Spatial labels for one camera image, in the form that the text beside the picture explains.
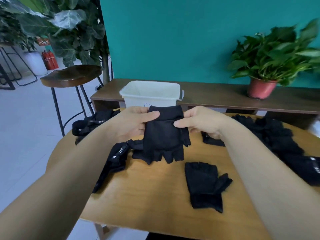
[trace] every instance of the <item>person's left hand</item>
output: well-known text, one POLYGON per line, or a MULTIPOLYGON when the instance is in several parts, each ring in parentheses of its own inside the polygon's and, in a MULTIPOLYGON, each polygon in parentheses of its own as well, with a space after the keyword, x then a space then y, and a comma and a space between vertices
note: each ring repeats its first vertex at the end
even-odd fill
POLYGON ((159 117, 159 111, 148 113, 148 109, 148 107, 128 107, 101 126, 107 127, 107 133, 114 134, 116 143, 127 141, 131 137, 143 135, 144 123, 159 117))

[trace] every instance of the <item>red plant pot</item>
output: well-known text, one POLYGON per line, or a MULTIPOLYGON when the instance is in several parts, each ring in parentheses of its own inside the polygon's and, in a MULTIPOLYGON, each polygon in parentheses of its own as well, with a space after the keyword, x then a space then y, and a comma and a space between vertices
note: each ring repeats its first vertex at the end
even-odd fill
POLYGON ((248 88, 248 97, 252 99, 266 99, 271 92, 277 86, 277 81, 263 81, 257 78, 251 77, 251 81, 248 88))

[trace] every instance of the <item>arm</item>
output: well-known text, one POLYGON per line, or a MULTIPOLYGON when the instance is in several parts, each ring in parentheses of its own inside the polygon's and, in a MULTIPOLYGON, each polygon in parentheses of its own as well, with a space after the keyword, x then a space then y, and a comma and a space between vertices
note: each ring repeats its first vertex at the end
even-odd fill
POLYGON ((65 160, 39 178, 0 214, 1 239, 66 239, 115 143, 144 133, 158 111, 130 107, 86 136, 65 160))
POLYGON ((222 139, 253 204, 274 239, 320 239, 320 195, 291 171, 245 126, 202 106, 185 112, 176 127, 222 139))

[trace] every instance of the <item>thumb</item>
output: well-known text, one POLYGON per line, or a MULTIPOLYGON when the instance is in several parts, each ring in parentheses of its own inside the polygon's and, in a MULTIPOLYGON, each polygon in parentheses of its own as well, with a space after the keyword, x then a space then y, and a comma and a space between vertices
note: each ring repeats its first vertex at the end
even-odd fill
POLYGON ((177 128, 184 128, 184 127, 193 127, 195 126, 194 118, 183 118, 181 120, 177 120, 173 123, 173 125, 177 128))
POLYGON ((152 111, 149 113, 141 113, 141 114, 139 114, 139 120, 141 123, 148 122, 151 120, 155 120, 156 118, 159 117, 159 115, 160 115, 159 111, 152 111))

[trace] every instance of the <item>fire extinguisher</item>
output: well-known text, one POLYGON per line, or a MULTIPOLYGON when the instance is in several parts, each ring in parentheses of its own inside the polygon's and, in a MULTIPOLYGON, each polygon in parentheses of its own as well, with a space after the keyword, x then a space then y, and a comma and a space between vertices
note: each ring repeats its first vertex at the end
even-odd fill
POLYGON ((49 54, 49 56, 50 56, 50 58, 51 58, 51 60, 52 60, 52 62, 53 62, 53 64, 54 64, 54 68, 55 68, 55 69, 59 68, 58 63, 57 63, 57 60, 56 60, 56 58, 54 57, 54 54, 53 54, 50 50, 48 51, 48 54, 49 54))
POLYGON ((45 64, 47 70, 54 70, 54 63, 53 63, 49 53, 44 51, 44 52, 42 52, 42 56, 44 58, 44 64, 45 64))

